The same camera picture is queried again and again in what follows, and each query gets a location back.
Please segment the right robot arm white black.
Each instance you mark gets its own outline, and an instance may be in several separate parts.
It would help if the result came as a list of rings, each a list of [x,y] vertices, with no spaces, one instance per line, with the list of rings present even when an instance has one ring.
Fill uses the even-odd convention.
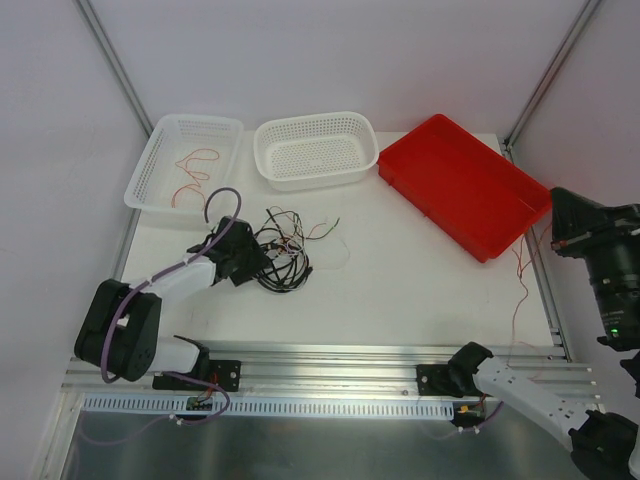
[[[561,187],[551,191],[552,250],[585,261],[604,334],[598,343],[639,351],[639,207],[608,207]],[[639,476],[639,426],[565,400],[470,342],[448,362],[450,386],[478,390],[517,410],[566,447],[589,479]]]

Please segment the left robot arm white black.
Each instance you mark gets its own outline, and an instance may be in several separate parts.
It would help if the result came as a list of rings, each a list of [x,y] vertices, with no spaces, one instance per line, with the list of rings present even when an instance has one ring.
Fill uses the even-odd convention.
[[[107,383],[140,380],[148,373],[157,390],[199,389],[220,381],[210,349],[184,336],[160,335],[163,314],[226,280],[238,287],[268,264],[251,225],[221,219],[203,243],[137,285],[107,279],[99,284],[74,344],[78,359],[100,369]]]

